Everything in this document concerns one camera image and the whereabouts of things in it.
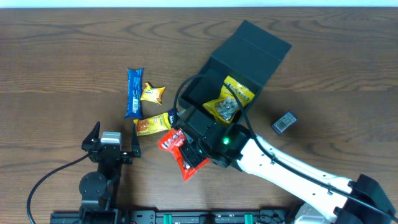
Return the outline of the red Hacks candy bag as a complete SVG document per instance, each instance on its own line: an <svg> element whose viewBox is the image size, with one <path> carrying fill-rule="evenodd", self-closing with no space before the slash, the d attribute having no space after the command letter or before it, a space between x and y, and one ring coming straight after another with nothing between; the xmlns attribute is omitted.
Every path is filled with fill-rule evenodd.
<svg viewBox="0 0 398 224"><path fill-rule="evenodd" d="M160 141L159 148L173 155L177 162L183 181L188 181L196 172L209 163L209 158L197 155L188 148L188 141L183 131L171 129Z"/></svg>

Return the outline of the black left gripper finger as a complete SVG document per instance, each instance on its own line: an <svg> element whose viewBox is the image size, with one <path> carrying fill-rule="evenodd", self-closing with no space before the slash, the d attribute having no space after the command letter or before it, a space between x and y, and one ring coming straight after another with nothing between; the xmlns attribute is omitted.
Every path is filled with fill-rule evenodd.
<svg viewBox="0 0 398 224"><path fill-rule="evenodd" d="M91 132L87 135L86 138L84 138L82 143L91 144L95 139L99 138L99 133L100 133L100 122L97 121Z"/></svg>
<svg viewBox="0 0 398 224"><path fill-rule="evenodd" d="M131 151L132 152L140 152L140 145L139 145L139 140L137 138L137 130L136 130L136 124L133 124L132 127L132 137L131 137Z"/></svg>

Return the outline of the dark blue Cadbury chocolate bar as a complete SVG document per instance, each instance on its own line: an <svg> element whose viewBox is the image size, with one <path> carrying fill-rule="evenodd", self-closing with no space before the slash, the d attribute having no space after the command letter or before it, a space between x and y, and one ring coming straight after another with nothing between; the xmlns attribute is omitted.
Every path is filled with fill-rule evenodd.
<svg viewBox="0 0 398 224"><path fill-rule="evenodd" d="M172 128L174 126L174 119L175 119L175 112L174 109L170 109L167 111L170 127Z"/></svg>

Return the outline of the yellow Hacks candy bag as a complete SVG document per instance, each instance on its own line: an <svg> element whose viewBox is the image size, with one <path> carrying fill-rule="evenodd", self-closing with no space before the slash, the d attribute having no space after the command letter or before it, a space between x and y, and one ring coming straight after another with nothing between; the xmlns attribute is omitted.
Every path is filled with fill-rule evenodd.
<svg viewBox="0 0 398 224"><path fill-rule="evenodd" d="M240 84L230 76L225 78L224 84L233 91L243 107L249 104L255 96L246 86ZM219 97L204 103L203 107L217 121L223 124L230 124L235 114L240 110L237 99L224 85L221 87Z"/></svg>

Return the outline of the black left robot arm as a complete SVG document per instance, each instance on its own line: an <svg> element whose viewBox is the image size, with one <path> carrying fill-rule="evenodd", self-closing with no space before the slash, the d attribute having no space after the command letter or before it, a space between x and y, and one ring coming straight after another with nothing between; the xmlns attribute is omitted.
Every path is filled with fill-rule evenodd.
<svg viewBox="0 0 398 224"><path fill-rule="evenodd" d="M79 191L82 196L79 224L121 224L129 223L127 210L116 207L121 170L124 164L132 164L135 157L141 157L141 149L134 129L131 150L122 150L121 133L104 132L100 135L100 123L83 140L81 148L88 153L91 162L98 168L82 177Z"/></svg>

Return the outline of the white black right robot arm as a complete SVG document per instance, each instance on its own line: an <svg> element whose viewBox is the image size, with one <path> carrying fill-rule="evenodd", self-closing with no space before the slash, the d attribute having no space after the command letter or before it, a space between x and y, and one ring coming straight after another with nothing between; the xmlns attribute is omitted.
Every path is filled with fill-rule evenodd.
<svg viewBox="0 0 398 224"><path fill-rule="evenodd" d="M379 183L366 175L353 181L316 169L278 150L251 127L225 127L196 108L175 113L172 127L187 137L182 153L190 167L209 159L268 180L303 200L294 223L397 221Z"/></svg>

